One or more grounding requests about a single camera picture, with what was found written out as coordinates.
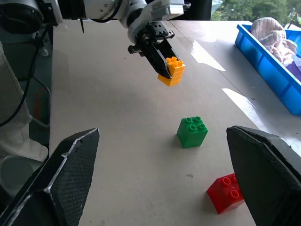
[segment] purple cloth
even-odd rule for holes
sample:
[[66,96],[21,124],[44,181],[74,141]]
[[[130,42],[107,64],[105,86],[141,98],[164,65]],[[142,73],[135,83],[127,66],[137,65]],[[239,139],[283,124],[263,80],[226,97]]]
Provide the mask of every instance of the purple cloth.
[[301,71],[297,67],[296,63],[293,61],[290,65],[286,67],[299,81],[301,81]]

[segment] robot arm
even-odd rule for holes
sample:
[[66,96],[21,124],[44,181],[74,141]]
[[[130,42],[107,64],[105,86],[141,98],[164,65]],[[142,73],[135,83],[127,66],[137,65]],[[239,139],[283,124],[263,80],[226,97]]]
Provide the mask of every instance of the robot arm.
[[117,19],[128,28],[133,46],[129,53],[145,56],[156,72],[171,78],[167,57],[177,57],[167,39],[174,37],[159,20],[183,14],[184,0],[0,0],[0,23],[11,33],[33,33],[42,24],[58,25],[64,19]]

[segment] table surface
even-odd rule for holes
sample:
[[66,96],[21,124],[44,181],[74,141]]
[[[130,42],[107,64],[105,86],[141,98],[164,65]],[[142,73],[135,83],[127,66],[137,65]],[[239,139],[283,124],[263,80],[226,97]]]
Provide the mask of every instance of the table surface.
[[[238,22],[164,23],[186,64],[174,87],[157,79],[146,58],[128,53],[127,30],[117,21],[85,21],[85,34],[78,21],[55,28],[50,150],[76,132],[100,129],[79,225],[254,226],[246,204],[218,215],[206,194],[216,178],[233,173],[226,128],[265,125],[283,134],[260,118],[260,107],[261,124],[241,107],[243,95],[261,106],[267,97],[259,89],[271,98],[269,111],[276,105],[292,115],[234,46]],[[207,137],[201,147],[182,149],[175,135],[181,118],[196,115]]]

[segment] red lego brick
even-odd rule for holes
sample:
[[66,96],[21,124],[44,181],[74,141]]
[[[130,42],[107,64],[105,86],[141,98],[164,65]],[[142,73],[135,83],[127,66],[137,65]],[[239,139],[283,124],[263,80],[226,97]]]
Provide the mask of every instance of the red lego brick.
[[219,214],[237,208],[245,202],[234,173],[217,178],[207,193]]

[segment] blue plastic bin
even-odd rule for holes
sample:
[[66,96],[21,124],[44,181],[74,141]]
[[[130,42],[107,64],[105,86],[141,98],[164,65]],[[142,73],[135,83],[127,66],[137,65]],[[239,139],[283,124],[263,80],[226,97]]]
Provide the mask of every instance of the blue plastic bin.
[[[287,109],[301,115],[301,82],[291,74],[250,32],[250,25],[237,25],[239,33],[235,44],[263,79],[268,83]],[[286,30],[286,38],[298,45],[301,56],[301,32]]]

